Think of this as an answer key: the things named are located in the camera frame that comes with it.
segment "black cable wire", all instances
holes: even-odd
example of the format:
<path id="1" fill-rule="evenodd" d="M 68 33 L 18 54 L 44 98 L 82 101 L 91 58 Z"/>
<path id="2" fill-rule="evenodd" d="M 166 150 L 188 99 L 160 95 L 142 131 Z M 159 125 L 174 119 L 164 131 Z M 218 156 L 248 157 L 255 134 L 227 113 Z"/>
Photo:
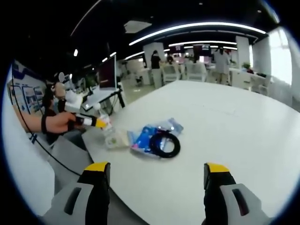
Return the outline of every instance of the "black cable wire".
<path id="1" fill-rule="evenodd" d="M 117 101 L 118 101 L 118 97 L 114 96 L 115 98 L 113 99 L 113 102 L 112 102 L 112 110 L 111 110 L 111 113 L 108 114 L 109 116 L 111 116 L 113 114 L 113 108 L 116 106 L 117 104 Z"/>
<path id="2" fill-rule="evenodd" d="M 162 138 L 168 138 L 174 143 L 174 149 L 171 152 L 164 152 L 158 146 L 158 142 L 162 140 Z M 151 151 L 157 156 L 161 158 L 173 158 L 178 155 L 180 152 L 180 142 L 178 138 L 171 134 L 169 130 L 159 130 L 157 134 L 154 134 L 149 141 L 149 147 Z"/>
<path id="3" fill-rule="evenodd" d="M 13 84 L 12 86 L 13 86 L 13 90 L 14 90 L 14 93 L 15 93 L 15 85 L 14 85 L 14 76 L 13 76 L 13 75 L 12 75 L 12 84 Z M 16 102 L 16 104 L 17 104 L 18 110 L 19 110 L 19 112 L 20 112 L 20 115 L 21 115 L 21 117 L 22 117 L 22 119 L 23 119 L 23 121 L 24 121 L 24 124 L 25 124 L 26 128 L 28 129 L 29 133 L 31 133 L 31 135 L 34 135 L 33 132 L 30 130 L 30 128 L 28 127 L 28 125 L 27 125 L 27 123 L 26 123 L 26 121 L 25 121 L 25 119 L 24 119 L 24 117 L 23 117 L 23 115 L 22 115 L 22 112 L 21 112 L 20 107 L 19 107 L 19 104 L 18 104 L 17 97 L 15 97 L 15 102 Z M 58 159 L 56 159 L 53 155 L 51 155 L 51 153 L 48 152 L 48 151 L 46 150 L 46 148 L 45 148 L 45 147 L 44 147 L 37 139 L 36 139 L 36 142 L 42 147 L 42 149 L 43 149 L 45 152 L 47 152 L 47 154 L 48 154 L 50 157 L 52 157 L 52 158 L 53 158 L 56 162 L 58 162 L 62 167 L 66 168 L 66 169 L 69 170 L 70 172 L 72 172 L 72 173 L 74 173 L 74 174 L 80 176 L 79 173 L 77 173 L 77 172 L 75 172 L 75 171 L 69 169 L 69 168 L 66 167 L 64 164 L 62 164 Z"/>

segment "blue plastic bag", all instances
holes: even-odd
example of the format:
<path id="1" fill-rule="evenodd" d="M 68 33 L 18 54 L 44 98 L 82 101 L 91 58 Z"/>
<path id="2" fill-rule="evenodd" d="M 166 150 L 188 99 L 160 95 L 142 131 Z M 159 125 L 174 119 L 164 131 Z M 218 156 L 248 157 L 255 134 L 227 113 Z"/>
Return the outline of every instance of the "blue plastic bag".
<path id="1" fill-rule="evenodd" d="M 159 132 L 159 130 L 169 130 L 171 134 L 178 136 L 182 132 L 183 126 L 177 123 L 174 118 L 170 118 L 154 125 L 148 124 L 144 126 L 141 131 L 128 131 L 127 135 L 131 146 L 130 148 L 152 157 L 158 157 L 149 148 L 149 142 L 150 138 Z M 159 146 L 161 150 L 164 150 L 166 141 L 166 138 L 158 140 L 157 146 Z"/>

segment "white column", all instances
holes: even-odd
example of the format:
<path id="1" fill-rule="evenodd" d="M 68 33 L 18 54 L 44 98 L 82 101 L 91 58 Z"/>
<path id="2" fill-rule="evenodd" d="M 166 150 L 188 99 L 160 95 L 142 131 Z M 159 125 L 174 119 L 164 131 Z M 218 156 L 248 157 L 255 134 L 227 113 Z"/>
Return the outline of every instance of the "white column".
<path id="1" fill-rule="evenodd" d="M 145 52 L 145 59 L 147 63 L 147 68 L 151 68 L 151 56 L 154 51 L 158 52 L 158 55 L 162 61 L 165 60 L 165 52 L 164 52 L 164 45 L 160 42 L 153 42 L 151 44 L 145 45 L 143 47 L 143 51 Z"/>
<path id="2" fill-rule="evenodd" d="M 246 37 L 235 37 L 238 48 L 238 65 L 242 68 L 244 62 L 250 63 L 249 39 Z"/>

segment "office chair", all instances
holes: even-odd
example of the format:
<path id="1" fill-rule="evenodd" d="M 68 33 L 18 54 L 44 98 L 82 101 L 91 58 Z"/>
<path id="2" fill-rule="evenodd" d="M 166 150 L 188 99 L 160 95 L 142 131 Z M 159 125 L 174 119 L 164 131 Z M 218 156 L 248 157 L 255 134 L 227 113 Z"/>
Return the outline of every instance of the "office chair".
<path id="1" fill-rule="evenodd" d="M 180 79 L 180 73 L 177 66 L 165 65 L 162 69 L 164 84 Z"/>
<path id="2" fill-rule="evenodd" d="M 187 63 L 187 80 L 205 82 L 207 70 L 202 62 Z"/>
<path id="3" fill-rule="evenodd" d="M 265 96 L 268 96 L 269 89 L 268 86 L 271 83 L 271 76 L 266 75 L 263 77 L 251 77 L 250 78 L 250 90 Z"/>

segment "black wristband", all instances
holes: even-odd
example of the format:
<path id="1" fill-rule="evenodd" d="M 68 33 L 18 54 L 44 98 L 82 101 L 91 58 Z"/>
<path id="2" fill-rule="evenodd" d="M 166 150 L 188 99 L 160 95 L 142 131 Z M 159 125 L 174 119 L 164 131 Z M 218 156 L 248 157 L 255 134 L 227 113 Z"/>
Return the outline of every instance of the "black wristband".
<path id="1" fill-rule="evenodd" d="M 42 133 L 43 133 L 43 134 L 46 134 L 46 133 L 47 133 L 46 118 L 47 118 L 47 116 L 44 114 L 44 115 L 42 116 L 42 121 L 41 121 L 41 128 L 42 128 Z"/>

